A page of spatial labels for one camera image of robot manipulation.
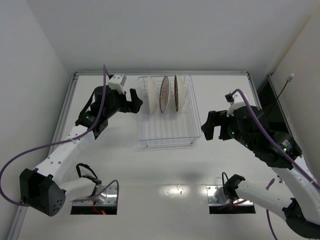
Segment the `floral brown-rim plate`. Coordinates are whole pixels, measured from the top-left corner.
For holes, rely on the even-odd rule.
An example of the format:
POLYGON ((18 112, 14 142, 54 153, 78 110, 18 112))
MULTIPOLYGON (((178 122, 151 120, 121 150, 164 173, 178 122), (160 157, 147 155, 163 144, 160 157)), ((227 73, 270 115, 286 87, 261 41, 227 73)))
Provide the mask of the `floral brown-rim plate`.
POLYGON ((174 76, 174 102, 176 112, 180 112, 185 104, 186 87, 179 75, 174 76))
POLYGON ((148 84, 148 104, 149 104, 149 113, 152 114, 157 108, 157 89, 156 83, 152 77, 147 77, 147 84, 148 84))

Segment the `glass plate orange sunburst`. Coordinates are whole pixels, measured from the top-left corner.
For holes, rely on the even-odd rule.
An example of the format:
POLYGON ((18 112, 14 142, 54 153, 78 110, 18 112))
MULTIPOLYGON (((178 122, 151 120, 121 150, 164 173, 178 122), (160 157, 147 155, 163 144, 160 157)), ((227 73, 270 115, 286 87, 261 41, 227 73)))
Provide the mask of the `glass plate orange sunburst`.
POLYGON ((168 76, 165 76, 162 80, 160 93, 159 93, 159 108, 161 113, 165 113, 170 101, 171 96, 171 84, 168 76))

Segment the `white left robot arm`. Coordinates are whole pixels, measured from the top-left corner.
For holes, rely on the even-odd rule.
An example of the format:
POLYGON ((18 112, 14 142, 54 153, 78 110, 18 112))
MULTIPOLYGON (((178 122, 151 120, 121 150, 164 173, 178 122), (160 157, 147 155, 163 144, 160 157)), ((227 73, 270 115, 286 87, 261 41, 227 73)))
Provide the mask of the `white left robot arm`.
POLYGON ((81 152, 95 141, 117 112, 137 114, 143 104, 134 88, 119 93, 109 86, 96 87, 67 138, 33 170, 26 168, 19 176, 21 201, 47 216, 55 216, 68 202, 95 201, 103 192, 95 174, 82 175, 63 183, 63 177, 81 152))

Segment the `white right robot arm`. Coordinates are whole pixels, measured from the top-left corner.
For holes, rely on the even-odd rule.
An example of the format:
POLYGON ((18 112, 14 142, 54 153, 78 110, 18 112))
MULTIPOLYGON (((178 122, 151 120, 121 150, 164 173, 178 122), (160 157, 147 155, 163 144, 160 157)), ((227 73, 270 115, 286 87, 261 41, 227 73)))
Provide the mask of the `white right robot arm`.
POLYGON ((235 140, 279 176, 291 196, 285 195, 270 180, 266 186, 234 174, 222 181, 216 190, 219 202, 231 204, 246 200, 277 215, 297 235, 305 239, 320 238, 320 190, 317 181, 299 162, 302 151, 286 132, 270 128, 262 109, 240 106, 209 111, 201 126, 206 140, 212 140, 214 129, 220 127, 219 139, 235 140))

